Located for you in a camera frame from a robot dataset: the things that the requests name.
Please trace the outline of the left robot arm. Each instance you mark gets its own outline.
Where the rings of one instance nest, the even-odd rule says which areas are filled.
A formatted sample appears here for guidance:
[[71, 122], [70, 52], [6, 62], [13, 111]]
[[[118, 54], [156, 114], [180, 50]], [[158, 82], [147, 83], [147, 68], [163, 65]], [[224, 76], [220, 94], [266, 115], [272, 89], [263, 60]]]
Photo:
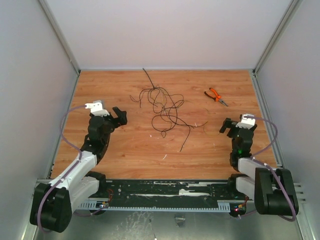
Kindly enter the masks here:
[[33, 193], [29, 222], [42, 231], [62, 233], [88, 197], [103, 197], [108, 190], [104, 174], [92, 169], [103, 159], [115, 129], [128, 123], [127, 112], [113, 107], [113, 117], [102, 102], [86, 103], [90, 110], [87, 135], [74, 161], [56, 178], [39, 183]]

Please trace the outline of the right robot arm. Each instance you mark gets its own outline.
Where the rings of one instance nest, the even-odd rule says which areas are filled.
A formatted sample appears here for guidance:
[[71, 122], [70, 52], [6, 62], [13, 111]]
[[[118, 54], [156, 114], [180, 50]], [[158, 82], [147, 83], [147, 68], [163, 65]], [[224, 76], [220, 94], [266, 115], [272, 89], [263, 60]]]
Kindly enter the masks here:
[[239, 199], [243, 194], [253, 200], [261, 215], [279, 216], [289, 222], [296, 220], [299, 203], [292, 174], [285, 168], [273, 168], [257, 160], [251, 152], [258, 117], [242, 114], [239, 121], [226, 118], [220, 133], [227, 131], [231, 139], [230, 165], [238, 172], [229, 178], [227, 194]]

